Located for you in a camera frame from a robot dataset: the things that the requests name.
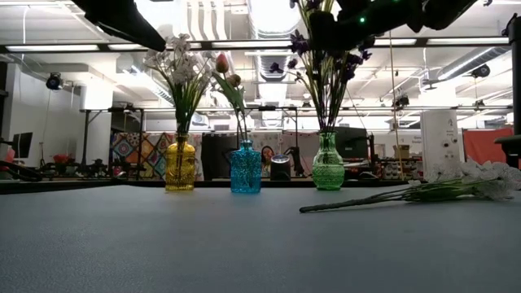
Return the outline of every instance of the fluorescent light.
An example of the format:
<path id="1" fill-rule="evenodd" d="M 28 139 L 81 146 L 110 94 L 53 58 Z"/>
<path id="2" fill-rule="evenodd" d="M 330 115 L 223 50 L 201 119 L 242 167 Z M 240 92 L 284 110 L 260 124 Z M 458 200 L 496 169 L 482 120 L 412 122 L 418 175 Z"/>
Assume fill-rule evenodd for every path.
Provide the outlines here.
<path id="1" fill-rule="evenodd" d="M 115 44 L 108 45 L 111 50 L 143 50 L 146 49 L 144 46 L 138 44 Z"/>
<path id="2" fill-rule="evenodd" d="M 233 48 L 273 48 L 273 47 L 289 47 L 289 40 L 273 40 L 273 41 L 238 41 L 238 42 L 214 42 L 214 49 L 233 49 Z"/>
<path id="3" fill-rule="evenodd" d="M 416 44 L 416 39 L 392 39 L 393 46 L 412 46 Z M 391 39 L 376 39 L 374 40 L 375 46 L 389 46 L 391 45 Z"/>
<path id="4" fill-rule="evenodd" d="M 508 37 L 446 37 L 431 38 L 428 45 L 483 45 L 505 44 L 508 45 Z"/>
<path id="5" fill-rule="evenodd" d="M 293 56 L 295 53 L 291 53 L 290 51 L 255 51 L 255 52 L 246 52 L 245 56 Z"/>
<path id="6" fill-rule="evenodd" d="M 57 6 L 76 5 L 72 1 L 0 1 L 0 6 Z"/>
<path id="7" fill-rule="evenodd" d="M 69 51 L 96 51 L 96 45 L 45 45 L 45 46 L 6 46 L 10 52 L 69 52 Z"/>

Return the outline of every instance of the colorful quilt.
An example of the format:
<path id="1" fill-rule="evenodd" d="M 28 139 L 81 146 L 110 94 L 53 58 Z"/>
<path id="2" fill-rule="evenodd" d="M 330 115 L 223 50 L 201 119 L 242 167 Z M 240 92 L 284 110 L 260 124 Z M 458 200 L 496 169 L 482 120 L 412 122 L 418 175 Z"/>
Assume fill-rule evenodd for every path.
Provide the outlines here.
<path id="1" fill-rule="evenodd" d="M 188 139 L 195 148 L 195 180 L 203 181 L 203 167 L 201 165 L 201 134 L 191 134 Z M 142 134 L 142 166 L 143 179 L 164 180 L 166 169 L 166 149 L 175 142 L 175 133 L 143 133 Z M 139 133 L 117 133 L 112 138 L 112 157 L 120 156 L 131 164 L 138 163 Z"/>

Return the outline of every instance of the vase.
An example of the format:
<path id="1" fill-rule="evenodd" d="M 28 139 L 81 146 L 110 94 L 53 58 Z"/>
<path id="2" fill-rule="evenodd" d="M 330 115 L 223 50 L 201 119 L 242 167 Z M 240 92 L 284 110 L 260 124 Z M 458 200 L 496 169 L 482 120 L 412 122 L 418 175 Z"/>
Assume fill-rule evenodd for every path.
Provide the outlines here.
<path id="1" fill-rule="evenodd" d="M 313 159 L 313 182 L 318 190 L 339 190 L 344 183 L 344 162 L 336 151 L 335 132 L 320 133 L 320 148 Z"/>
<path id="2" fill-rule="evenodd" d="M 254 151 L 253 142 L 241 142 L 241 149 L 230 155 L 231 191 L 255 194 L 261 191 L 261 153 Z"/>
<path id="3" fill-rule="evenodd" d="M 166 190 L 193 190 L 195 148 L 188 144 L 188 134 L 178 134 L 166 150 Z"/>

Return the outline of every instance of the cable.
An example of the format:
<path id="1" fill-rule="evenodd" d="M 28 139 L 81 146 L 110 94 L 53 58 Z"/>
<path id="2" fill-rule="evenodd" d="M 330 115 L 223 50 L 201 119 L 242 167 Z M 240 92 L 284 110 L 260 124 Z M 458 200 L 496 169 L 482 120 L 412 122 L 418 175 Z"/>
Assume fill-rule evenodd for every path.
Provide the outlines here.
<path id="1" fill-rule="evenodd" d="M 46 109 L 46 120 L 43 125 L 43 135 L 42 135 L 42 141 L 40 142 L 40 145 L 42 146 L 42 159 L 41 162 L 44 161 L 43 159 L 43 144 L 46 140 L 46 132 L 47 132 L 47 120 L 49 119 L 49 107 L 50 107 L 50 93 L 52 93 L 52 90 L 49 90 L 49 98 L 47 98 L 47 109 Z"/>
<path id="2" fill-rule="evenodd" d="M 352 107 L 355 108 L 355 112 L 357 113 L 358 119 L 360 119 L 361 126 L 362 126 L 365 130 L 367 130 L 366 125 L 364 125 L 364 121 L 361 119 L 360 114 L 358 114 L 357 106 L 356 106 L 355 103 L 353 102 L 353 100 L 352 100 L 352 98 L 351 98 L 351 93 L 349 93 L 349 89 L 348 89 L 347 87 L 346 87 L 346 90 L 348 91 L 348 96 L 349 96 L 349 99 L 351 100 Z"/>
<path id="3" fill-rule="evenodd" d="M 72 83 L 72 89 L 71 89 L 71 107 L 68 109 L 68 114 L 71 115 L 71 112 L 72 112 L 72 106 L 74 104 L 74 88 L 76 87 L 76 85 L 74 85 L 74 83 Z M 68 153 L 68 146 L 69 146 L 69 143 L 70 143 L 70 140 L 71 138 L 69 136 L 67 136 L 67 149 L 65 150 L 66 153 L 65 155 L 69 155 Z"/>
<path id="4" fill-rule="evenodd" d="M 392 81 L 392 116 L 393 128 L 396 134 L 396 152 L 398 153 L 398 160 L 400 162 L 400 178 L 404 180 L 404 165 L 401 161 L 400 139 L 398 138 L 398 120 L 396 119 L 396 90 L 394 86 L 394 60 L 392 59 L 392 30 L 389 31 L 389 50 L 391 51 L 391 81 Z"/>

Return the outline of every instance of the computer monitor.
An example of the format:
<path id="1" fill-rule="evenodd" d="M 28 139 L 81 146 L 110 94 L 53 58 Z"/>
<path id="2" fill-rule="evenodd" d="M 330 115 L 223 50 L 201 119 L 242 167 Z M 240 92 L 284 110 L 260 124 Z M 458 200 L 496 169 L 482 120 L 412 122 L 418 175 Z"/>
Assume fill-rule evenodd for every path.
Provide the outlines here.
<path id="1" fill-rule="evenodd" d="M 343 159 L 367 159 L 367 130 L 352 127 L 336 127 L 336 150 Z"/>
<path id="2" fill-rule="evenodd" d="M 11 146 L 15 151 L 15 159 L 27 159 L 29 157 L 32 140 L 33 133 L 15 134 L 13 137 L 13 145 Z"/>

